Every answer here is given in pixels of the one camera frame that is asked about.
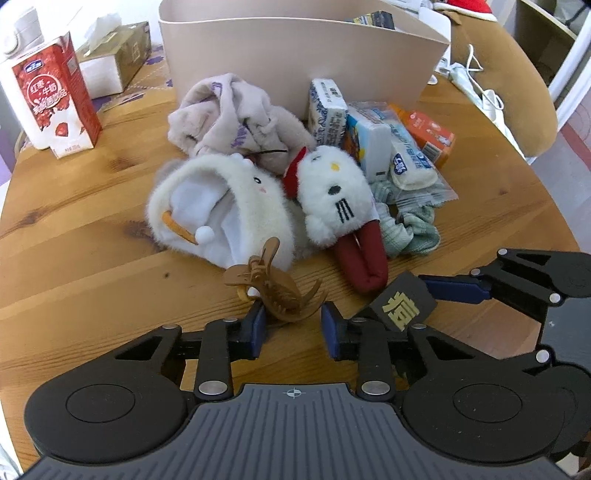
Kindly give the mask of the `black tag with gold character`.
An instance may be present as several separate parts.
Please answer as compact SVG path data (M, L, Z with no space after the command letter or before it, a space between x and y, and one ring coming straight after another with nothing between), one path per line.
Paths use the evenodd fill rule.
M402 333L411 325L424 323L436 306L437 301L426 283L410 271L405 271L356 313L356 318L376 320L388 330Z

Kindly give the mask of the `brown hair claw clip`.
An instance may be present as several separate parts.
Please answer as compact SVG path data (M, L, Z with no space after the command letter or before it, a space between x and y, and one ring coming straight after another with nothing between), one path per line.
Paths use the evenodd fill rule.
M276 320L294 323L314 315L327 299L322 281L317 280L307 293L301 293L294 279L276 268L273 259L280 249L280 239L272 237L263 245L259 256L246 264L233 265L223 273L226 286L238 290L243 301L260 299Z

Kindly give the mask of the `green scrunchie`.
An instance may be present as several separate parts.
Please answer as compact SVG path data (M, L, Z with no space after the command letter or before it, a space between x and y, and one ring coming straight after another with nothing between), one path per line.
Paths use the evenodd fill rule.
M428 255L439 247L441 235L434 225L434 207L414 207L401 212L394 203L394 185L388 180L370 183L370 190L388 257Z

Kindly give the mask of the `clear packet white candy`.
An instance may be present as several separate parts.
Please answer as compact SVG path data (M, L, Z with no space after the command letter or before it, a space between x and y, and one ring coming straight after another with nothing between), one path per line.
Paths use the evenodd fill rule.
M394 203L401 212L419 207L439 208L459 199L393 108L384 102L356 102L353 107L389 129L392 152L387 178L394 188Z

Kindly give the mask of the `white fluffy plush hat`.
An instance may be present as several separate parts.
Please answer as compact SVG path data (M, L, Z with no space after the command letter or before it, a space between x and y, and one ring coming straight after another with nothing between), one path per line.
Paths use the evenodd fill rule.
M273 266L294 262L296 236L280 180L249 158L207 153L165 163L146 205L152 238L228 269L280 239Z

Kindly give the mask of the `orange snack packet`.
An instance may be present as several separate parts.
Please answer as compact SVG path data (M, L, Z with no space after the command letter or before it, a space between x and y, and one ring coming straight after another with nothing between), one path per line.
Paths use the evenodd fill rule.
M452 153L456 135L423 112L405 110L396 104L390 104L390 107L397 113L420 150L436 167L442 167Z

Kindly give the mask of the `white kitty plush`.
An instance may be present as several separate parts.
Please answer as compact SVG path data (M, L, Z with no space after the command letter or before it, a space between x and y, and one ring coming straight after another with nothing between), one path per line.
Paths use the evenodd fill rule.
M342 275L360 294L388 283L388 259L370 185L355 159L334 146L301 149L283 174L287 198L304 214L308 241L334 252Z

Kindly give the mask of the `lilac fleece cloth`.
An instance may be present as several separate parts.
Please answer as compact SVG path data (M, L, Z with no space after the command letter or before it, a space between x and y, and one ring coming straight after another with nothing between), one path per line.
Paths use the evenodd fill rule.
M301 150L317 147L296 115L232 73L193 85L168 124L168 140L190 157L239 153L279 176Z

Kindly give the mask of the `small blue white carton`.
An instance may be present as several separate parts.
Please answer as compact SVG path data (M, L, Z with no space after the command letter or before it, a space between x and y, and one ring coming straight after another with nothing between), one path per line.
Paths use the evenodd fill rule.
M341 147L348 105L332 79L315 78L308 90L308 131L318 145Z

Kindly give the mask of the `long blue cartoon box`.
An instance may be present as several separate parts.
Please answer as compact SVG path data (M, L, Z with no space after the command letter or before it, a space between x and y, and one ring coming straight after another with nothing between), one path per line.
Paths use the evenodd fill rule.
M376 10L370 13L349 18L346 19L346 22L388 30L396 29L393 15L390 12L384 10Z

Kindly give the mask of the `beige plastic storage bin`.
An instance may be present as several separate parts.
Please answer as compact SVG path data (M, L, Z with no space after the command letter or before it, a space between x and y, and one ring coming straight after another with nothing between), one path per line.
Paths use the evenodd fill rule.
M346 22L376 10L390 12L396 29ZM411 107L448 47L384 1L163 1L159 24L177 97L233 73L301 118L315 78L334 80L349 102Z

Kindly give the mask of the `white phone stand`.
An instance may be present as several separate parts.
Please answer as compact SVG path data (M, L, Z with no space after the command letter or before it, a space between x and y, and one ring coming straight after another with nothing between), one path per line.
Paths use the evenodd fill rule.
M418 18L424 24L428 25L431 29L435 30L438 34L443 36L448 41L448 47L436 66L435 73L431 76L428 81L429 85L437 85L438 77L437 74L444 77L448 77L450 66L451 66L451 41L452 41L452 24L451 20L430 8L421 7L418 12Z

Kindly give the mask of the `red santa hat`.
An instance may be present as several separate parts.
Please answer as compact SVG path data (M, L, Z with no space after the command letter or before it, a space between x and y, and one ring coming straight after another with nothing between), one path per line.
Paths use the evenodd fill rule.
M453 11L464 16L497 22L491 7L486 0L444 0L434 1L433 8L437 11Z

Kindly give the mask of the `tissue box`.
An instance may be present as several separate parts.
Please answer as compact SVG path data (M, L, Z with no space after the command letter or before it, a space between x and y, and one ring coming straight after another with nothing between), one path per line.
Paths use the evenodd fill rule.
M122 93L150 52L148 22L124 25L117 14L99 17L76 50L90 98Z

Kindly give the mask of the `red milk carton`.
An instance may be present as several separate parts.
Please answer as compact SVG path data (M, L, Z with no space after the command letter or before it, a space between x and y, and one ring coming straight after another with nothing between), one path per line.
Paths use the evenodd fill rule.
M48 148L57 158L90 150L101 131L71 35L45 41L22 62L31 78L26 98Z

